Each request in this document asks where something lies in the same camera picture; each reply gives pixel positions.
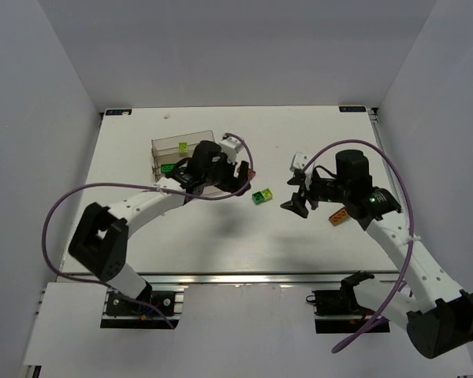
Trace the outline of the green 2x4 lego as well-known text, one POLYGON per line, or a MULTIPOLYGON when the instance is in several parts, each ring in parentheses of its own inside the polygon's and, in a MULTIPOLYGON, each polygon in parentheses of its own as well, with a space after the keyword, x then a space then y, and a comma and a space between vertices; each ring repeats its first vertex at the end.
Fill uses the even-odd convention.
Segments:
POLYGON ((176 164, 163 164, 160 166, 160 173, 167 174, 168 172, 172 172, 176 168, 176 164))

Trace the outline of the lime small lego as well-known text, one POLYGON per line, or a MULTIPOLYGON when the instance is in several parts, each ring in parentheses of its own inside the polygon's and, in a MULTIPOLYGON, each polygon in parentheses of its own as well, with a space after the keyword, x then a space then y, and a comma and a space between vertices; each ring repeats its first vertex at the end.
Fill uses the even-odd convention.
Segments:
POLYGON ((273 193, 269 188, 262 190, 261 194, 263 195, 263 198, 266 202, 273 198, 273 193))

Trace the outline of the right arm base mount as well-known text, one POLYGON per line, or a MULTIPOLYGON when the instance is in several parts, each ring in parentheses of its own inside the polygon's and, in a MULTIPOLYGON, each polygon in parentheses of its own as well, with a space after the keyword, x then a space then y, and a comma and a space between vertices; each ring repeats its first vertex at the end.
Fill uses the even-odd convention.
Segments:
POLYGON ((351 335, 369 322, 374 311, 360 306, 354 294, 354 287, 369 279, 374 279, 374 275, 356 272, 344 278, 338 289, 314 290, 305 298, 314 307, 318 335, 351 335))

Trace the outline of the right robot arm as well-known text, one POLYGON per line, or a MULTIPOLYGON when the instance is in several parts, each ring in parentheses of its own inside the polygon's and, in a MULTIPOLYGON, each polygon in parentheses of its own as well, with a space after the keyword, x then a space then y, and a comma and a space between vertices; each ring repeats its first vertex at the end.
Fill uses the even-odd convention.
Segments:
POLYGON ((345 305, 379 312, 406 331, 417 351, 435 358, 473 341, 473 292, 466 292, 434 260, 417 235, 410 235, 399 202, 385 188, 376 187, 370 165, 360 150, 342 150, 335 156, 336 172, 322 178, 306 154, 294 155, 292 179, 298 188, 281 204, 301 216, 320 202, 342 204, 348 215, 385 251, 403 274, 412 296, 394 292, 368 272, 341 281, 345 305))

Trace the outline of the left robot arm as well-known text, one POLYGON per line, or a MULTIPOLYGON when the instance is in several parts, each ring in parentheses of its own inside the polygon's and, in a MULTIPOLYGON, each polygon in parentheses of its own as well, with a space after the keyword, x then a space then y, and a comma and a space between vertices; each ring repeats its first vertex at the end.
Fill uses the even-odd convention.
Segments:
POLYGON ((76 226, 69 255, 129 301, 148 302, 152 287, 127 263, 128 240, 170 210, 205 199, 206 187, 216 187, 226 198, 248 191, 252 160, 237 161, 246 149, 243 139, 234 134, 224 135, 218 143, 203 140, 192 156, 180 159, 152 187, 142 187, 139 194, 111 205, 93 202, 76 226))

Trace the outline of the lime green 2x2 lego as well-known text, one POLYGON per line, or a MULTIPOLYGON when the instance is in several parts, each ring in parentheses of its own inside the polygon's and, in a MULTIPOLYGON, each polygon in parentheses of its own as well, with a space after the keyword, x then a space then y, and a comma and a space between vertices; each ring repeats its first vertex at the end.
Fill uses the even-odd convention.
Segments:
POLYGON ((187 143, 179 143, 178 144, 178 151, 180 154, 186 154, 188 152, 188 144, 187 143))

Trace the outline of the dark green 2x2 lego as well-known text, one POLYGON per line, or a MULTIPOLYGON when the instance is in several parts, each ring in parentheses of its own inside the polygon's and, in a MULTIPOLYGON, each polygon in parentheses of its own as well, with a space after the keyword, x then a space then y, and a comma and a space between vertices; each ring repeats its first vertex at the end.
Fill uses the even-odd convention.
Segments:
POLYGON ((265 197, 261 191, 257 191, 251 195, 252 201, 256 204, 259 205, 261 203, 265 202, 265 197))

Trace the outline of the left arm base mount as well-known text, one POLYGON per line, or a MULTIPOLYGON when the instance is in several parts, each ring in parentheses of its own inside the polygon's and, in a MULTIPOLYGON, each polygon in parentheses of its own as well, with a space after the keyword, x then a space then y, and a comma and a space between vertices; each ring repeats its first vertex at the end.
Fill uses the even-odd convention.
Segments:
POLYGON ((115 289, 108 289, 100 328, 124 330, 174 330, 181 318, 184 289, 155 285, 143 298, 129 299, 115 289))

